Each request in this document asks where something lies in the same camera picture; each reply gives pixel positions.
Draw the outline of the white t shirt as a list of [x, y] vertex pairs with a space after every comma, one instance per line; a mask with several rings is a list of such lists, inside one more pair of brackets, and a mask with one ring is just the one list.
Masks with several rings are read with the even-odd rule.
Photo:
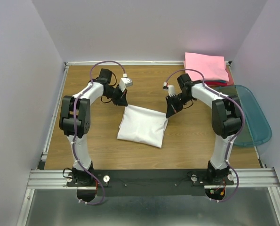
[[162, 148], [167, 124], [165, 113], [128, 105], [119, 125], [117, 139]]

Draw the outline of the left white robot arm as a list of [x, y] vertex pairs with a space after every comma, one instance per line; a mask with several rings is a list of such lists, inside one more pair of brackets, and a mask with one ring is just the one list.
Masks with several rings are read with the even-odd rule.
[[87, 86], [73, 96], [64, 96], [62, 99], [59, 118], [59, 128], [68, 138], [74, 164], [72, 171], [78, 172], [77, 180], [88, 186], [95, 178], [90, 171], [92, 160], [88, 153], [87, 134], [91, 126], [91, 105], [98, 98], [107, 98], [117, 106], [128, 106], [126, 94], [127, 87], [133, 85], [126, 71], [118, 84], [111, 85], [114, 73], [108, 69], [101, 69], [97, 78], [91, 79]]

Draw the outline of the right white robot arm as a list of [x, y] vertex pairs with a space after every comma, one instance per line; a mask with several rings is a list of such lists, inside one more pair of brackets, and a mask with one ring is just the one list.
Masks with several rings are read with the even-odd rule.
[[199, 100], [211, 109], [211, 125], [216, 139], [205, 178], [210, 184], [215, 185], [228, 177], [231, 169], [229, 159], [232, 147], [245, 125], [245, 115], [239, 98], [212, 89], [205, 83], [204, 77], [192, 81], [188, 74], [182, 74], [177, 78], [177, 82], [181, 90], [179, 94], [176, 94], [175, 87], [170, 85], [168, 80], [163, 83], [163, 89], [168, 92], [167, 118], [182, 111], [189, 101]]

